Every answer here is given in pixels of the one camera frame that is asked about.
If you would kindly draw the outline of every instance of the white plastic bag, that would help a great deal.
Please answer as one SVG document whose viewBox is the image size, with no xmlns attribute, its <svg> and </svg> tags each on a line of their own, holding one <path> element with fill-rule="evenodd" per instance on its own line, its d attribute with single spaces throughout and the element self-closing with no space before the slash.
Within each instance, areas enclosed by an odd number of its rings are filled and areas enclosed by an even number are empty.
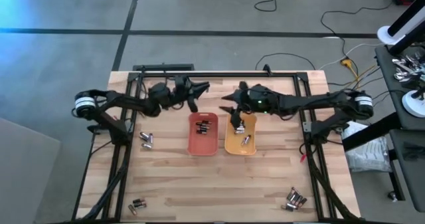
<svg viewBox="0 0 425 224">
<path fill-rule="evenodd" d="M 342 138 L 349 137 L 367 126 L 356 122 L 348 122 L 350 125 L 342 133 Z M 391 171 L 390 159 L 386 139 L 379 137 L 362 146 L 345 152 L 348 166 L 352 172 L 356 171 Z"/>
</svg>

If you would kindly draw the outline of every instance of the cable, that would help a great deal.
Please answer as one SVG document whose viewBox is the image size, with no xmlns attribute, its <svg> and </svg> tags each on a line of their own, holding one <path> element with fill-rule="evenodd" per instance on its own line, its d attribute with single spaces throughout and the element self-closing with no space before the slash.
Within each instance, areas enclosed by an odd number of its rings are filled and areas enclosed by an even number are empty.
<svg viewBox="0 0 425 224">
<path fill-rule="evenodd" d="M 354 64 L 354 66 L 357 68 L 357 70 L 359 69 L 358 67 L 357 67 L 357 65 L 356 65 L 356 63 L 352 60 L 352 59 L 350 59 L 349 57 L 348 57 L 348 55 L 345 53 L 345 51 L 344 51 L 344 48 L 345 48 L 345 39 L 344 38 L 342 38 L 342 37 L 339 37 L 338 35 L 337 35 L 337 33 L 335 33 L 335 31 L 333 31 L 333 29 L 331 29 L 330 27 L 328 27 L 327 25 L 325 25 L 325 23 L 323 22 L 323 18 L 325 17 L 325 15 L 326 14 L 328 14 L 328 13 L 343 13 L 343 14 L 348 14 L 348 15 L 355 15 L 355 14 L 357 14 L 358 12 L 360 12 L 362 9 L 367 9 L 367 10 L 371 10 L 371 11 L 382 11 L 382 10 L 384 10 L 384 9 L 387 9 L 388 7 L 390 7 L 390 5 L 392 4 L 392 1 L 386 6 L 386 7 L 383 7 L 383 8 L 368 8 L 368 7 L 361 7 L 359 10 L 357 10 L 357 11 L 355 11 L 355 12 L 348 12 L 348 11 L 325 11 L 323 14 L 322 14 L 322 16 L 321 16 L 321 18 L 320 18 L 320 23 L 325 27 L 325 28 L 327 28 L 328 30 L 330 30 L 332 33 L 333 33 L 333 35 L 335 35 L 336 37 L 338 37 L 338 38 L 340 38 L 342 41 L 343 41 L 343 46 L 341 47 L 341 50 L 342 50 L 342 52 L 343 52 L 343 55 L 345 55 L 345 57 L 347 57 L 349 60 L 351 60 L 352 62 L 353 62 L 353 64 Z"/>
<path fill-rule="evenodd" d="M 257 5 L 259 5 L 259 4 L 269 3 L 269 2 L 274 2 L 274 8 L 273 9 L 261 9 L 261 8 L 257 7 Z M 266 1 L 260 1 L 260 2 L 255 3 L 254 8 L 258 11 L 274 12 L 278 9 L 278 4 L 277 4 L 276 0 L 266 0 Z"/>
<path fill-rule="evenodd" d="M 367 78 L 367 77 L 369 77 L 370 75 L 372 75 L 372 74 L 374 74 L 376 71 L 378 71 L 379 70 L 379 67 L 377 68 L 377 69 L 375 69 L 375 70 L 372 70 L 370 73 L 368 73 L 365 77 L 363 77 L 362 79 L 360 79 L 359 81 L 357 81 L 357 83 L 356 83 L 356 85 L 354 85 L 354 88 L 356 87 L 356 86 L 358 86 L 359 84 L 360 84 L 360 82 L 362 82 L 365 78 Z"/>
<path fill-rule="evenodd" d="M 380 80 L 380 79 L 383 79 L 384 77 L 380 77 L 380 78 L 375 78 L 375 79 L 372 79 L 372 80 L 370 80 L 370 81 L 368 81 L 368 82 L 366 82 L 364 85 L 360 85 L 358 88 L 361 88 L 361 87 L 364 87 L 366 84 L 368 84 L 368 83 L 371 83 L 371 82 L 374 82 L 374 81 L 377 81 L 377 80 Z"/>
<path fill-rule="evenodd" d="M 299 55 L 295 55 L 295 54 L 291 54 L 291 53 L 273 53 L 273 54 L 270 54 L 270 55 L 264 55 L 263 57 L 261 57 L 261 59 L 255 65 L 255 70 L 257 70 L 257 67 L 260 64 L 261 60 L 263 60 L 263 58 L 266 58 L 266 57 L 269 57 L 269 56 L 273 56 L 273 55 L 290 55 L 290 56 L 295 56 L 295 57 L 298 57 L 298 58 L 302 58 L 303 60 L 306 60 L 311 65 L 311 67 L 313 67 L 313 70 L 316 70 L 316 68 L 314 67 L 313 63 L 308 58 L 305 58 L 305 57 L 302 57 L 302 56 L 299 56 Z"/>
<path fill-rule="evenodd" d="M 337 83 L 333 83 L 333 82 L 328 82 L 327 84 L 336 85 L 336 86 L 345 86 L 347 84 L 351 84 L 351 82 L 346 82 L 345 84 L 337 84 Z"/>
<path fill-rule="evenodd" d="M 387 92 L 401 92 L 401 93 L 403 93 L 403 94 L 406 94 L 405 93 L 405 91 L 402 91 L 402 90 L 387 90 L 387 91 L 385 91 L 385 92 L 381 92 L 380 94 L 378 94 L 378 95 L 376 95 L 374 98 L 372 98 L 373 100 L 375 99 L 375 98 L 378 98 L 379 96 L 381 96 L 381 95 L 383 95 L 383 94 L 385 94 L 385 93 L 387 93 Z"/>
<path fill-rule="evenodd" d="M 102 146 L 100 146 L 99 148 L 96 148 L 90 155 L 93 155 L 95 152 L 97 152 L 97 151 L 99 151 L 101 148 L 103 148 L 104 146 L 106 146 L 106 145 L 108 145 L 108 144 L 110 144 L 110 143 L 112 143 L 112 140 L 111 141 L 109 141 L 109 142 L 107 142 L 107 143 L 105 143 L 105 144 L 103 144 Z"/>
<path fill-rule="evenodd" d="M 384 101 L 385 98 L 387 98 L 390 94 L 386 94 L 385 97 L 381 100 L 379 100 L 378 102 L 376 102 L 375 104 L 373 104 L 373 107 L 375 107 L 377 104 L 379 104 L 380 102 Z"/>
<path fill-rule="evenodd" d="M 376 67 L 376 65 L 371 65 L 367 70 L 363 71 L 355 80 L 351 81 L 345 88 L 348 88 L 350 85 L 354 84 L 356 82 L 357 79 L 359 79 L 360 77 L 362 77 L 363 75 L 365 75 L 369 70 L 371 70 L 372 68 Z"/>
<path fill-rule="evenodd" d="M 301 150 L 303 148 L 303 146 L 305 146 L 305 143 L 301 144 L 301 146 L 298 148 L 298 151 L 300 152 L 301 155 L 305 155 Z M 317 148 L 316 148 L 316 146 L 314 146 L 314 150 L 311 152 L 311 154 L 314 154 L 316 152 L 316 150 L 317 150 Z"/>
<path fill-rule="evenodd" d="M 355 49 L 357 49 L 357 48 L 359 48 L 359 47 L 361 47 L 361 46 L 376 47 L 376 46 L 380 46 L 380 45 L 383 45 L 383 44 L 384 44 L 384 43 L 379 43 L 379 44 L 375 44 L 375 45 L 373 45 L 373 44 L 365 44 L 365 43 L 363 43 L 363 44 L 359 44 L 359 45 L 357 45 L 357 46 L 353 47 L 351 50 L 349 50 L 349 51 L 346 53 L 346 55 L 347 55 L 347 54 L 349 54 L 349 53 L 351 53 L 352 51 L 354 51 Z M 343 59 L 345 59 L 345 58 L 346 58 L 346 56 L 343 56 L 342 58 L 337 59 L 337 60 L 335 60 L 335 61 L 333 61 L 333 62 L 330 62 L 330 63 L 324 64 L 324 65 L 322 65 L 320 68 L 318 68 L 318 70 L 321 70 L 321 69 L 325 68 L 326 66 L 328 66 L 328 65 L 330 65 L 330 64 L 338 63 L 339 61 L 341 61 L 341 60 L 343 60 Z"/>
<path fill-rule="evenodd" d="M 335 142 L 335 141 L 332 141 L 332 140 L 328 140 L 328 139 L 326 139 L 326 142 L 331 142 L 331 143 L 334 143 L 334 144 L 343 144 L 343 143 L 340 143 L 340 142 Z"/>
</svg>

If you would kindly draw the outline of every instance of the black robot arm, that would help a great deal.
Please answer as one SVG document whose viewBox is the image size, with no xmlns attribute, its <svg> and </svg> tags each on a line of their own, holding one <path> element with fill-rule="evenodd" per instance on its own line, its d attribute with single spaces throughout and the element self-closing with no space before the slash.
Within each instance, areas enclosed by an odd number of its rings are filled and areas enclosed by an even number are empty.
<svg viewBox="0 0 425 224">
<path fill-rule="evenodd" d="M 195 99 L 208 89 L 208 82 L 194 83 L 188 76 L 176 76 L 173 91 L 164 82 L 157 83 L 148 90 L 147 98 L 135 98 L 116 91 L 87 90 L 75 96 L 75 114 L 77 118 L 94 120 L 102 128 L 110 131 L 111 141 L 115 145 L 126 145 L 130 138 L 124 120 L 115 120 L 106 110 L 112 107 L 136 110 L 149 117 L 156 117 L 161 109 L 187 101 L 192 112 L 198 112 Z"/>
<path fill-rule="evenodd" d="M 321 126 L 326 124 L 330 127 L 349 120 L 365 120 L 373 115 L 372 98 L 364 92 L 352 90 L 299 97 L 280 94 L 260 84 L 249 88 L 245 82 L 240 82 L 239 89 L 222 99 L 237 103 L 236 108 L 220 107 L 231 115 L 230 122 L 235 130 L 241 123 L 240 112 L 277 114 L 282 120 L 289 120 L 300 110 L 338 108 L 336 116 L 325 121 L 317 121 L 315 127 L 311 127 L 316 133 L 323 131 L 317 126 L 320 123 Z"/>
</svg>

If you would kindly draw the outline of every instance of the plastic tray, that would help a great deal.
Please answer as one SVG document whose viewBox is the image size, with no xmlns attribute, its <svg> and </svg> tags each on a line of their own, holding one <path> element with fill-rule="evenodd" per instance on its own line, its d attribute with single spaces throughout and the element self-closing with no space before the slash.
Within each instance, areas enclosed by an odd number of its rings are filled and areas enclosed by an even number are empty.
<svg viewBox="0 0 425 224">
<path fill-rule="evenodd" d="M 208 120 L 207 134 L 197 134 L 197 122 Z M 189 116 L 189 146 L 187 152 L 195 156 L 213 156 L 218 150 L 218 116 L 213 113 L 192 113 Z"/>
<path fill-rule="evenodd" d="M 257 152 L 255 148 L 255 123 L 257 122 L 257 117 L 253 114 L 248 115 L 244 113 L 240 117 L 245 121 L 245 133 L 234 133 L 234 128 L 230 123 L 230 115 L 228 115 L 224 148 L 230 154 L 254 155 Z M 241 145 L 243 139 L 248 135 L 251 135 L 250 141 L 247 144 Z"/>
</svg>

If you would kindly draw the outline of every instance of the concrete floor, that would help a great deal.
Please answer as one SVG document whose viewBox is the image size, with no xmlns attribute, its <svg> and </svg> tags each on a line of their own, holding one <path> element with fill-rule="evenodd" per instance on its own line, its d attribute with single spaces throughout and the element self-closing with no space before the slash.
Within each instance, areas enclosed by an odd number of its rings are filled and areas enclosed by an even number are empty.
<svg viewBox="0 0 425 224">
<path fill-rule="evenodd" d="M 131 29 L 196 31 L 281 31 L 328 33 L 320 24 L 327 10 L 356 11 L 384 7 L 390 0 L 278 0 L 278 11 L 262 13 L 262 0 L 139 0 Z M 0 28 L 123 29 L 131 0 L 0 0 Z M 329 14 L 325 22 L 337 32 L 374 33 L 391 24 L 405 7 Z M 105 89 L 121 35 L 35 35 L 0 33 L 0 117 L 62 142 L 59 157 L 39 207 L 37 223 L 69 219 L 88 157 L 90 133 L 85 120 L 70 115 L 74 95 Z M 341 40 L 322 38 L 172 37 L 130 35 L 120 70 L 135 64 L 193 63 L 197 70 L 252 70 L 262 55 L 287 52 L 304 56 L 318 68 L 341 58 Z M 347 39 L 346 51 L 376 39 Z M 350 54 L 359 71 L 376 63 L 373 47 Z M 264 60 L 275 70 L 311 69 L 304 60 L 273 56 Z M 328 66 L 329 82 L 347 82 L 352 74 Z M 382 76 L 375 73 L 369 79 Z M 370 83 L 371 96 L 386 90 L 383 80 Z M 372 121 L 394 110 L 381 102 Z M 372 221 L 423 223 L 425 214 L 408 200 L 391 203 L 386 173 L 352 175 L 361 214 Z"/>
</svg>

